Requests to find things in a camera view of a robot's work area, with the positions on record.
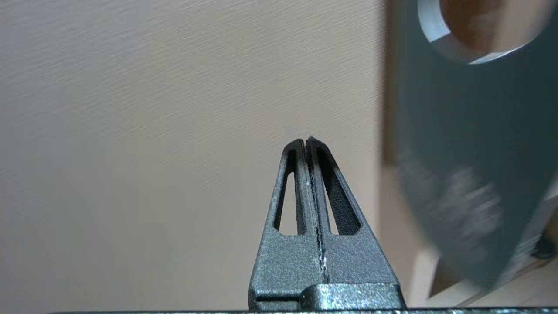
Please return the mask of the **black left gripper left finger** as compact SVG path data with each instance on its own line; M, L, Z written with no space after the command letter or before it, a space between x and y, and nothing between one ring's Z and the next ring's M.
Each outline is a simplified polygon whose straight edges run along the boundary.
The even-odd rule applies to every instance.
M294 176L297 233L284 235L280 222L289 174ZM323 281L321 240L305 143L285 145L248 287L251 311L299 311L309 286Z

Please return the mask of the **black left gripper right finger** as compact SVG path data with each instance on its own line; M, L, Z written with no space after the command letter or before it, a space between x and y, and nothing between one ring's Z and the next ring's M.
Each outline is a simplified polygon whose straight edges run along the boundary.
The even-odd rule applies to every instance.
M306 153L325 282L399 284L329 147L309 137Z

